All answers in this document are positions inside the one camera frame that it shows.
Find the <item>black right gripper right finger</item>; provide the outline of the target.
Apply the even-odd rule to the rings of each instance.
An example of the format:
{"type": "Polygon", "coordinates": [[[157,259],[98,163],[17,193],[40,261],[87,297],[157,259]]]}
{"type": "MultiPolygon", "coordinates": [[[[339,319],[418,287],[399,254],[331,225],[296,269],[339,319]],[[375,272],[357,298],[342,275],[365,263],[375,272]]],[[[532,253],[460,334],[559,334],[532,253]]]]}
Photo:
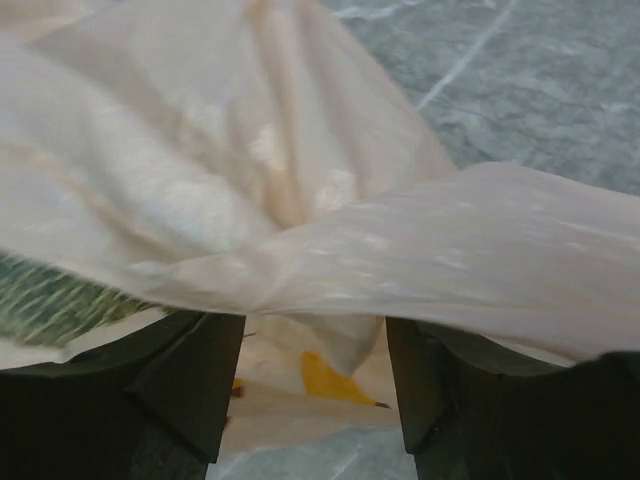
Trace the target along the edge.
{"type": "Polygon", "coordinates": [[[639,356],[573,367],[484,337],[386,322],[406,451],[422,479],[635,479],[639,356]]]}

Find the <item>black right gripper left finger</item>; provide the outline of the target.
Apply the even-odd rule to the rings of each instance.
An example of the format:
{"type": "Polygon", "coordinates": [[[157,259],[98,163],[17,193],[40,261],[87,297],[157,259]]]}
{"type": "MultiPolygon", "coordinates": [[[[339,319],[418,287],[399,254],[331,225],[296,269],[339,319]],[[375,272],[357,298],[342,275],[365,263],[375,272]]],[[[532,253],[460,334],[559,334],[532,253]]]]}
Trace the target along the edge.
{"type": "Polygon", "coordinates": [[[202,479],[219,454],[241,316],[178,312],[63,364],[1,374],[5,479],[202,479]]]}

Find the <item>orange translucent plastic bag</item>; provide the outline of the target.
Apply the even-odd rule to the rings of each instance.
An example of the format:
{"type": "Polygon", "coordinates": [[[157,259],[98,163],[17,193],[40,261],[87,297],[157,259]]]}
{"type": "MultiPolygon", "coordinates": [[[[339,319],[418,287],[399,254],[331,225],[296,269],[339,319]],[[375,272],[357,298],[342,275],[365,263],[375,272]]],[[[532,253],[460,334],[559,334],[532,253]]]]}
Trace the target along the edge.
{"type": "Polygon", "coordinates": [[[226,451],[398,422],[386,322],[570,367],[639,346],[639,200],[457,168],[315,1],[5,1],[1,256],[247,324],[226,451]]]}

